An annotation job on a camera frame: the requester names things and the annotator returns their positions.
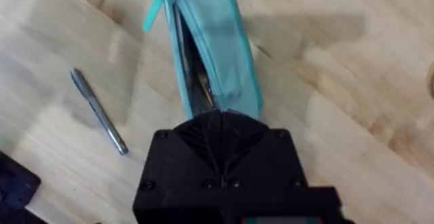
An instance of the screw hole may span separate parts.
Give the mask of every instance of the screw hole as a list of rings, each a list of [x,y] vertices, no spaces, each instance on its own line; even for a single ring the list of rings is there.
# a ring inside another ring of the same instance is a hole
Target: screw hole
[[[202,182],[202,187],[204,189],[213,189],[216,187],[216,183],[213,180],[204,180]]]
[[[142,184],[140,184],[140,189],[145,192],[148,193],[152,190],[154,190],[155,186],[156,186],[156,182],[152,181],[152,180],[145,180]]]

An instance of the pencil case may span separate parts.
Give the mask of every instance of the pencil case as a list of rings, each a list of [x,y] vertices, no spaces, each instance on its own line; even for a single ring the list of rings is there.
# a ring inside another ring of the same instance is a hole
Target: pencil case
[[[154,0],[145,32],[161,6],[186,116],[220,109],[258,119],[262,97],[236,0]]]

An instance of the light wood grain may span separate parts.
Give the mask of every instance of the light wood grain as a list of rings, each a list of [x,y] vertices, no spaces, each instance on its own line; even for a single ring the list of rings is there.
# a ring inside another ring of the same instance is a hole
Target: light wood grain
[[[50,223],[135,223],[155,130],[184,120],[152,0],[0,0],[0,150],[42,178]],[[239,0],[264,96],[312,185],[357,223],[434,222],[434,0]],[[70,80],[79,67],[130,148],[120,156]]]

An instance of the black object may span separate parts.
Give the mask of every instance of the black object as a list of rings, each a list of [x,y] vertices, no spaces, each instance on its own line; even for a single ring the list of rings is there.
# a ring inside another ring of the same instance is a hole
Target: black object
[[[0,224],[44,224],[24,207],[41,179],[0,152]]]
[[[352,223],[340,207],[335,188],[308,186],[287,130],[212,111],[155,133],[133,211],[139,224]]]

